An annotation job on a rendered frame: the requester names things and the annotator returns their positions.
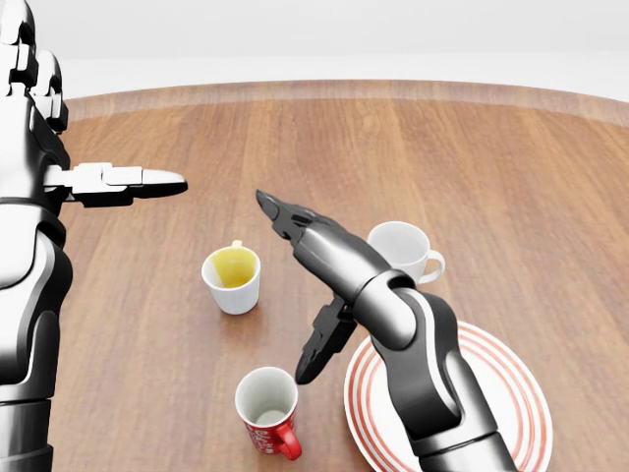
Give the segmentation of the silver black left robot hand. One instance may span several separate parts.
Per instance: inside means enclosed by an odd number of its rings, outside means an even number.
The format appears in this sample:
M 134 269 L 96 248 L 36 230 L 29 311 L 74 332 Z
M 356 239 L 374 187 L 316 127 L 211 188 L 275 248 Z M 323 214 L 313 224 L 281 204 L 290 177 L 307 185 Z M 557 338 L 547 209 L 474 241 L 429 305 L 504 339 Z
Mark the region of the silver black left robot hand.
M 64 202 L 124 207 L 136 199 L 185 192 L 175 172 L 109 162 L 73 165 L 60 139 L 68 126 L 61 68 L 36 46 L 26 0 L 5 0 L 0 14 L 0 202 L 58 211 Z

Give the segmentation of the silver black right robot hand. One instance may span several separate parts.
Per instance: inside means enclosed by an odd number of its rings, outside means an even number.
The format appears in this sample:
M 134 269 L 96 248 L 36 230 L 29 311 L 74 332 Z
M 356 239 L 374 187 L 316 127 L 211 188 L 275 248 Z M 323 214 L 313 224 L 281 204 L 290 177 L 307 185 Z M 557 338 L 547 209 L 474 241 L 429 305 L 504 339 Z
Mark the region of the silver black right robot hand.
M 296 368 L 296 383 L 309 384 L 355 330 L 353 306 L 363 288 L 390 264 L 331 218 L 262 190 L 256 191 L 256 199 L 275 233 L 290 242 L 294 258 L 333 292 L 332 302 L 313 321 L 313 333 Z

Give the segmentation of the plain white mug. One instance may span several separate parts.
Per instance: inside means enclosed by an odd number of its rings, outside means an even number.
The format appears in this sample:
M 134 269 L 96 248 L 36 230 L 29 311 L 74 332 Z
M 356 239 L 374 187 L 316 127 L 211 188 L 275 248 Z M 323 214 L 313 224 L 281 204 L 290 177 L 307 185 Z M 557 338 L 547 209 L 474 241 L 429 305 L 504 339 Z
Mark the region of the plain white mug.
M 443 275 L 443 255 L 431 247 L 429 237 L 419 227 L 404 221 L 386 221 L 374 227 L 368 243 L 393 268 L 412 277 L 416 284 L 436 281 Z

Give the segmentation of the white mug with yellow inside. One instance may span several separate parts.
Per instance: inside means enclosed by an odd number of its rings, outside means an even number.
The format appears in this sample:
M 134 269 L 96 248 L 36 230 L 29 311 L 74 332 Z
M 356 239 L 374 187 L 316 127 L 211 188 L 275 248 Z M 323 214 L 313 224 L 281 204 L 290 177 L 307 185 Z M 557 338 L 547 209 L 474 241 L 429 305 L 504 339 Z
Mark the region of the white mug with yellow inside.
M 241 240 L 212 252 L 200 274 L 218 308 L 233 316 L 249 312 L 258 301 L 261 263 Z

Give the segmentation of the red mug with white print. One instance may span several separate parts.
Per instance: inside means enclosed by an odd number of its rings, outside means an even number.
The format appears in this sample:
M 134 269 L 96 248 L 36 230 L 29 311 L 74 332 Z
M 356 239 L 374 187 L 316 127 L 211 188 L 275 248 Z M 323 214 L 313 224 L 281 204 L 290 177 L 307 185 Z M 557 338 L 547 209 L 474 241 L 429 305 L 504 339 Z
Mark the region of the red mug with white print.
M 260 367 L 240 380 L 235 407 L 258 451 L 289 460 L 302 455 L 295 432 L 298 400 L 296 383 L 282 369 Z

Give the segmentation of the white plate with red rings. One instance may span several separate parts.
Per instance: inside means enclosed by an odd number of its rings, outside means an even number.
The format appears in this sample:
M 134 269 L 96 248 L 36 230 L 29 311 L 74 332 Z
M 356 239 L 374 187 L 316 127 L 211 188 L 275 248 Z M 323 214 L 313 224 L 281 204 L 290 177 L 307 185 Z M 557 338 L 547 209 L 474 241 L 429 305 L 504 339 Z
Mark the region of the white plate with red rings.
M 481 328 L 460 322 L 461 353 L 472 368 L 519 472 L 546 472 L 553 427 L 542 389 L 524 362 Z M 422 472 L 396 414 L 383 361 L 366 337 L 344 382 L 347 423 L 375 472 Z

